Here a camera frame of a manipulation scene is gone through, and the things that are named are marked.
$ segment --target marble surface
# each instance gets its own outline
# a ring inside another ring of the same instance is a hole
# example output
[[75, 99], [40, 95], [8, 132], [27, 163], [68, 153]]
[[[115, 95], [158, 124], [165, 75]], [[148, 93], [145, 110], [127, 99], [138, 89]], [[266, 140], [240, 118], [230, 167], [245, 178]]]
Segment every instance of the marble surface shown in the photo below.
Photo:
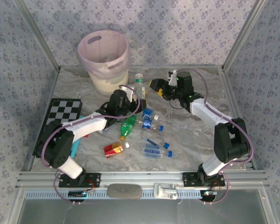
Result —
[[[170, 143], [173, 158], [147, 158], [140, 151], [144, 145], [141, 128], [134, 128], [126, 138], [130, 148], [111, 158], [106, 158], [103, 147], [119, 141], [120, 123], [111, 127], [104, 134], [91, 133], [88, 138], [82, 138], [75, 160], [88, 171], [166, 171], [166, 170], [197, 170], [202, 162], [213, 153], [213, 130], [196, 116], [186, 110], [170, 107], [169, 102], [158, 96], [148, 87], [153, 78], [166, 78], [168, 69], [130, 69], [129, 84], [134, 83], [134, 75], [144, 75], [144, 85], [147, 88], [148, 107], [156, 111], [164, 125], [164, 138]], [[221, 85], [220, 77], [214, 70], [199, 70], [205, 77], [209, 87], [209, 102], [221, 112], [229, 115], [227, 99]], [[196, 92], [205, 95], [202, 80], [192, 74], [193, 86]], [[87, 116], [98, 109], [109, 97], [99, 94], [86, 72], [81, 70], [61, 70], [55, 86], [55, 98], [80, 98], [83, 102], [81, 115]], [[179, 107], [178, 102], [172, 105]], [[45, 170], [40, 159], [35, 159], [32, 170]]]

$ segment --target green bottle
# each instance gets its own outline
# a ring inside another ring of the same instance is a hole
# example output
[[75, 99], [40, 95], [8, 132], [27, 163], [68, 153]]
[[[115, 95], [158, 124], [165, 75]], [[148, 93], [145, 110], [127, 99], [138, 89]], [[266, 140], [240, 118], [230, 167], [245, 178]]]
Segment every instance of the green bottle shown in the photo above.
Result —
[[120, 138], [119, 138], [120, 141], [124, 141], [126, 136], [128, 136], [131, 133], [135, 121], [136, 121], [136, 115], [132, 115], [131, 117], [128, 117], [125, 120], [125, 122], [122, 124], [120, 129]]

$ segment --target black and white checkerboard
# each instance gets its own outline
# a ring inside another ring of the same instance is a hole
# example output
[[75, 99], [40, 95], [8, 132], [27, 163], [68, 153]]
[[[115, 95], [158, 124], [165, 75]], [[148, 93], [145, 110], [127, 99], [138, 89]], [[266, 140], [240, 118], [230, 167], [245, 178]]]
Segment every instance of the black and white checkerboard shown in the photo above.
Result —
[[60, 123], [77, 120], [80, 117], [82, 102], [80, 99], [60, 99], [52, 98], [42, 124], [40, 135], [47, 124], [53, 120]]

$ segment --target wall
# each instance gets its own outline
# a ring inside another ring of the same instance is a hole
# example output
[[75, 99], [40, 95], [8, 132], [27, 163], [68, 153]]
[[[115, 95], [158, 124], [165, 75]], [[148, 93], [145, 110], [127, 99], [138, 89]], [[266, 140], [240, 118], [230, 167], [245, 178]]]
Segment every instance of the wall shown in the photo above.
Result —
[[0, 223], [34, 147], [55, 75], [14, 3], [0, 0]]
[[119, 30], [133, 65], [221, 65], [255, 0], [26, 0], [60, 66], [78, 66], [77, 45]]
[[280, 0], [269, 0], [227, 72], [280, 210]]

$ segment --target plastic bottle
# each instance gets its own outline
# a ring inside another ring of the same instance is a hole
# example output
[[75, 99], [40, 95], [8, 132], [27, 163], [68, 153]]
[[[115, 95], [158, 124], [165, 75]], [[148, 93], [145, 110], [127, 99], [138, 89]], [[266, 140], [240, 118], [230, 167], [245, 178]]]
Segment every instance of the plastic bottle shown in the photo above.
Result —
[[126, 139], [126, 136], [128, 136], [131, 133], [136, 118], [137, 118], [136, 115], [132, 115], [131, 117], [128, 117], [125, 120], [125, 122], [122, 124], [120, 128], [120, 138], [119, 138], [120, 141], [124, 141]]
[[144, 119], [143, 121], [137, 120], [137, 124], [141, 125], [142, 128], [147, 128], [147, 129], [153, 130], [155, 132], [163, 131], [163, 129], [164, 129], [163, 125], [159, 125], [155, 120], [152, 121], [150, 119]]
[[135, 90], [138, 93], [140, 99], [145, 99], [145, 89], [143, 89], [143, 75], [137, 73], [135, 75]]
[[145, 108], [143, 113], [142, 113], [142, 117], [144, 119], [150, 119], [150, 120], [158, 120], [159, 116], [157, 114], [155, 114], [155, 112], [150, 109], [150, 108]]
[[155, 132], [147, 129], [142, 132], [143, 138], [152, 145], [163, 146], [165, 149], [169, 148], [169, 143], [165, 142], [164, 138]]
[[141, 151], [145, 156], [152, 158], [161, 158], [164, 155], [171, 158], [173, 153], [170, 150], [163, 150], [159, 146], [154, 146], [151, 144], [145, 144], [143, 150]]
[[111, 156], [121, 153], [123, 150], [129, 148], [130, 145], [128, 142], [116, 142], [114, 144], [104, 147], [105, 156], [110, 158]]

